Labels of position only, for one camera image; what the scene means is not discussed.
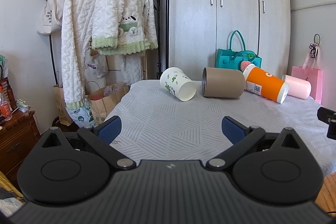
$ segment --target wooden floor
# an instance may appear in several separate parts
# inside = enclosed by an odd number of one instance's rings
[[[336,173],[324,178],[322,189],[315,201],[325,212],[336,211]]]

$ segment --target pink gift bag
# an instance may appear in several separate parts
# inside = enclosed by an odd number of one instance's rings
[[[317,44],[316,46],[316,57],[310,58],[310,52],[308,52],[306,60],[302,67],[293,67],[292,68],[292,76],[296,78],[300,78],[310,82],[311,84],[311,92],[310,96],[312,96],[315,101],[319,104],[322,100],[322,84],[323,84],[323,71],[320,70],[320,60],[321,60],[321,51],[320,47]],[[315,61],[317,60],[317,68],[314,68]]]

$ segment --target wooden drawer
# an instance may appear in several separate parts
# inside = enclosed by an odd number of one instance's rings
[[[21,160],[17,165],[15,165],[12,170],[10,170],[7,174],[6,174],[6,177],[8,178],[8,180],[10,181],[11,184],[14,185],[14,187],[21,191],[20,187],[19,187],[19,184],[17,183],[17,172],[21,166],[21,164],[23,163],[24,159]]]
[[[6,174],[22,161],[37,143],[29,121],[7,132],[0,138],[0,170]]]

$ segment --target metal screw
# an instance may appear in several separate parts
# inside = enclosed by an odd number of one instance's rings
[[[213,167],[223,167],[225,165],[225,160],[223,159],[211,159],[209,164]]]
[[[133,160],[131,159],[120,159],[117,161],[117,165],[120,167],[130,167],[133,165]]]

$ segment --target gray patterned bedsheet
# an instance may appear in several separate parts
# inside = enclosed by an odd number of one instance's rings
[[[278,104],[244,91],[239,99],[204,98],[201,81],[197,93],[181,102],[160,87],[159,80],[139,81],[110,113],[122,121],[120,135],[111,146],[137,164],[146,160],[207,160],[229,148],[221,121],[231,116],[240,123],[259,125],[267,132],[292,127],[308,146],[324,175],[336,171],[336,141],[326,137],[328,126],[316,113],[320,104],[288,96]]]

